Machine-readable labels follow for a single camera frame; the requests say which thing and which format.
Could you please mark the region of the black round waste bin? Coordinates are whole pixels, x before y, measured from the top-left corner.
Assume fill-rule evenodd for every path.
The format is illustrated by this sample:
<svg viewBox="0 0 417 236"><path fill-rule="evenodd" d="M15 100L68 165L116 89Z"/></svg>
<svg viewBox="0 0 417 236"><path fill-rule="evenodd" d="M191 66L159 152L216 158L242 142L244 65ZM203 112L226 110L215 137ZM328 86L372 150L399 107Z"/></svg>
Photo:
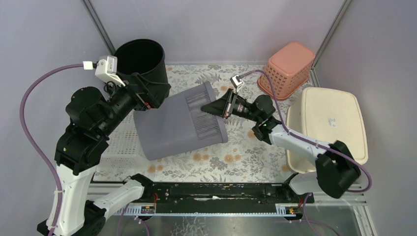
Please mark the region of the black round waste bin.
<svg viewBox="0 0 417 236"><path fill-rule="evenodd" d="M135 39L121 45L113 54L118 58L117 75L128 80L139 73L152 82L169 83L163 47L151 39Z"/></svg>

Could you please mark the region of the grey ribbed waste bin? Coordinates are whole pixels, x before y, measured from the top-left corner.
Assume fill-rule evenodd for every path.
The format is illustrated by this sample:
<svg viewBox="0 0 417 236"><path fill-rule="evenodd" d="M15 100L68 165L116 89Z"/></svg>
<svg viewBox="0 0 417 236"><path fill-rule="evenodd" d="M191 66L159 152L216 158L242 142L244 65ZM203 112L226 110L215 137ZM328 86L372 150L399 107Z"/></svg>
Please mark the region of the grey ribbed waste bin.
<svg viewBox="0 0 417 236"><path fill-rule="evenodd" d="M216 100L210 82L166 98L157 109L134 111L133 120L144 156L156 160L226 143L222 118L202 112Z"/></svg>

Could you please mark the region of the white perforated plastic basket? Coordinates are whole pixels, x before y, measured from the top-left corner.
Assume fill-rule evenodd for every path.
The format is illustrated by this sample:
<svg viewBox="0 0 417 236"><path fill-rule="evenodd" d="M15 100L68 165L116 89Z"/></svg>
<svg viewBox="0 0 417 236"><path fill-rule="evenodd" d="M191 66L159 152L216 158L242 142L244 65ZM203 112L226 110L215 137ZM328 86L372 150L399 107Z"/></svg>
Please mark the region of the white perforated plastic basket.
<svg viewBox="0 0 417 236"><path fill-rule="evenodd" d="M108 144L98 165L101 169L136 169L148 162L135 127L134 112L130 112L111 133Z"/></svg>

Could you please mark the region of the pink perforated plastic basket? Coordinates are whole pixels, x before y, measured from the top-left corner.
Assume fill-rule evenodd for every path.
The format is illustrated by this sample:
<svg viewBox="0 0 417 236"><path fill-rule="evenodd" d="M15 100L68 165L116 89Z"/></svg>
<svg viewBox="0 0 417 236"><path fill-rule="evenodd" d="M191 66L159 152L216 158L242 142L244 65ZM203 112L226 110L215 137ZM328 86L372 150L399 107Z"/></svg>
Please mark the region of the pink perforated plastic basket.
<svg viewBox="0 0 417 236"><path fill-rule="evenodd" d="M286 100L308 81L314 59L315 53L308 47L296 41L290 42L271 56L264 67L272 84L261 75L257 80L258 87L276 100Z"/></svg>

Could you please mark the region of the cream plastic laundry basket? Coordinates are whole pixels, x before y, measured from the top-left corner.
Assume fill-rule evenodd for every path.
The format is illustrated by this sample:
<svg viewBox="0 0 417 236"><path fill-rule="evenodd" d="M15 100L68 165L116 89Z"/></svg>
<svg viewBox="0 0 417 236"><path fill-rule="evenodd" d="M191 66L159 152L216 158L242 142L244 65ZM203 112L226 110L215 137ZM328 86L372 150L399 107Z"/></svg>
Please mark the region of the cream plastic laundry basket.
<svg viewBox="0 0 417 236"><path fill-rule="evenodd" d="M286 125L319 141L345 143L355 161L368 161L364 122L357 98L330 88L305 88L288 108Z"/></svg>

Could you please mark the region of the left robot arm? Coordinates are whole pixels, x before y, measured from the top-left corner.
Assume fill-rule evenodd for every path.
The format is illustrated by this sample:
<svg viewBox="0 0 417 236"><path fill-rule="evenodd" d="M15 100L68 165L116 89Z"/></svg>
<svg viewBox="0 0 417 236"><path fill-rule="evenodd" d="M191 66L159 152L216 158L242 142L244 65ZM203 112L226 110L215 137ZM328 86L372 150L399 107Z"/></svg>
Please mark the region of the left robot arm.
<svg viewBox="0 0 417 236"><path fill-rule="evenodd" d="M124 74L120 83L109 81L104 90L77 90L66 106L70 123L59 138L54 160L57 193L50 216L37 226L45 236L95 236L106 220L133 200L152 197L149 179L135 175L126 185L97 200L87 199L90 181L111 133L131 111L158 108L168 97L171 85L166 73Z"/></svg>

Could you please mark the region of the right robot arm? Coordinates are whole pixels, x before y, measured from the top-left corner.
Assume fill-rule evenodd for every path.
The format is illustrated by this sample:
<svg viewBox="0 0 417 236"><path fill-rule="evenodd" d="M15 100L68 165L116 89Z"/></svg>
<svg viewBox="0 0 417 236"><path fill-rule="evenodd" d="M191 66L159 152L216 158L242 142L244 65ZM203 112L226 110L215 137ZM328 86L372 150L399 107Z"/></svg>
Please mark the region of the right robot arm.
<svg viewBox="0 0 417 236"><path fill-rule="evenodd" d="M361 175L343 142L321 142L286 128L273 116L275 108L268 95L259 95L250 103L228 89L221 98L203 105L201 111L224 119L235 115L251 120L255 122L252 131L259 141L289 150L315 167L314 172L294 174L286 180L282 196L290 203L319 190L339 199Z"/></svg>

